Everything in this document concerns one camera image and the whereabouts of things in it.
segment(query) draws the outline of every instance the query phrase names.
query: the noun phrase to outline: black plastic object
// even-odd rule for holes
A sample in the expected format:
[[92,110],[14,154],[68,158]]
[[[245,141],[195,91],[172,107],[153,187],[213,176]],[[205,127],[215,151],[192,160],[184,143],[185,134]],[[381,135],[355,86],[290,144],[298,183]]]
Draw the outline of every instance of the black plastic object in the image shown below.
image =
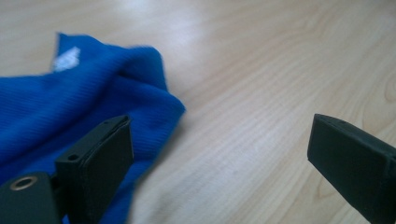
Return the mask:
[[86,134],[55,164],[0,188],[0,223],[98,223],[133,163],[127,116],[108,119]]
[[368,221],[396,220],[396,148],[340,119],[316,114],[308,159]]

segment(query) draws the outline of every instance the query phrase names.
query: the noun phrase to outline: wooden table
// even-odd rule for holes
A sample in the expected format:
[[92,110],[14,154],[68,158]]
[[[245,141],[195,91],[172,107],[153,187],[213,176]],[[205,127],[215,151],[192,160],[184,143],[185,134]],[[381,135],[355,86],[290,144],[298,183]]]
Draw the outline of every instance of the wooden table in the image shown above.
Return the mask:
[[394,1],[1,1],[1,76],[49,71],[56,32],[154,46],[188,109],[131,223],[366,223],[306,150],[315,113],[396,146]]

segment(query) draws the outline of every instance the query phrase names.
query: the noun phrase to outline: blue cloth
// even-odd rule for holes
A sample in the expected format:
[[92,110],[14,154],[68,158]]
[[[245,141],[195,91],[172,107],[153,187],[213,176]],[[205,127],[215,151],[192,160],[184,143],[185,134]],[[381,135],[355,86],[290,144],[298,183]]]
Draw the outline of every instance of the blue cloth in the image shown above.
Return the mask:
[[134,164],[101,223],[126,220],[134,182],[155,160],[184,112],[165,84],[160,53],[86,35],[59,35],[54,70],[0,77],[0,184],[54,160],[105,119],[127,114]]

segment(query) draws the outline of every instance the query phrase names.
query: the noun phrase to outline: metal grommet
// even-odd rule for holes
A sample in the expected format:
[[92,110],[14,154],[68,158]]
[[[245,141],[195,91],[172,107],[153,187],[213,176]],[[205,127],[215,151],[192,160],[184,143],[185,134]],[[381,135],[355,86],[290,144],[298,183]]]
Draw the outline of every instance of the metal grommet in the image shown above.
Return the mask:
[[9,186],[12,190],[22,190],[31,187],[35,182],[37,182],[37,177],[34,175],[22,177]]

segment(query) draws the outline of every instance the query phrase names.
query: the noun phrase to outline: light wood surface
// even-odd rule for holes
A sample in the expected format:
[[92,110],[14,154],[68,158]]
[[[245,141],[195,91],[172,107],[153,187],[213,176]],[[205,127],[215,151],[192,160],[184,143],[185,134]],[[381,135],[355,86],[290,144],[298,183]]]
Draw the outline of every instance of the light wood surface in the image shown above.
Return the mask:
[[366,223],[307,161],[312,119],[396,146],[396,3],[0,2],[0,76],[49,71],[56,32],[163,55],[187,107],[130,222]]

